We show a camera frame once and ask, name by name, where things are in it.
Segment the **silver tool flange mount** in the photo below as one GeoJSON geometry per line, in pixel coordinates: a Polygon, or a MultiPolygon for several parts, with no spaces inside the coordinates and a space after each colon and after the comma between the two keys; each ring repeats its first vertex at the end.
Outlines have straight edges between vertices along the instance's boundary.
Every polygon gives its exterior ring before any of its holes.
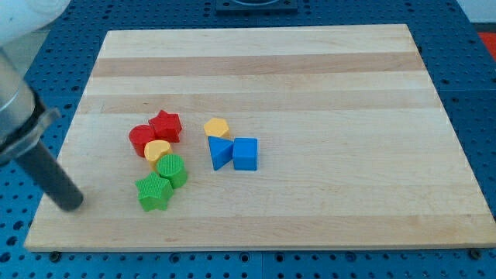
{"type": "Polygon", "coordinates": [[[46,107],[1,52],[1,164],[32,150],[59,118],[59,110],[46,107]]]}

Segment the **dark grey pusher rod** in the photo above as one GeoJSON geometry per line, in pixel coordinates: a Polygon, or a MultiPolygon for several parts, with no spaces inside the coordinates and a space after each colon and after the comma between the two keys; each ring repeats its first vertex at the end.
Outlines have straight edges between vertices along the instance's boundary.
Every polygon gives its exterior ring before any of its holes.
{"type": "Polygon", "coordinates": [[[71,212],[81,206],[82,192],[43,143],[38,142],[15,161],[58,208],[71,212]]]}

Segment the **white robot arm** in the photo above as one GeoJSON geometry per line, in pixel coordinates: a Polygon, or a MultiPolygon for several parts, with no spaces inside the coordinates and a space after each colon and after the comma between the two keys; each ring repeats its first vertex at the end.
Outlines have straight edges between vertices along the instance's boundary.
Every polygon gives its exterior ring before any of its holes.
{"type": "MultiPolygon", "coordinates": [[[[68,0],[2,1],[1,45],[50,24],[68,5],[68,0]]],[[[40,141],[58,118],[59,110],[45,106],[2,51],[1,164],[14,160],[58,208],[71,212],[80,207],[84,196],[40,141]]]]}

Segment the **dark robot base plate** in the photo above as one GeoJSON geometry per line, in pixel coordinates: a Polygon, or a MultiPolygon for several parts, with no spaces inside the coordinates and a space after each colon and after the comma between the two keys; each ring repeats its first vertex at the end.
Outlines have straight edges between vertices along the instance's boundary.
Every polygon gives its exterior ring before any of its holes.
{"type": "Polygon", "coordinates": [[[215,12],[297,12],[297,0],[216,0],[215,12]]]}

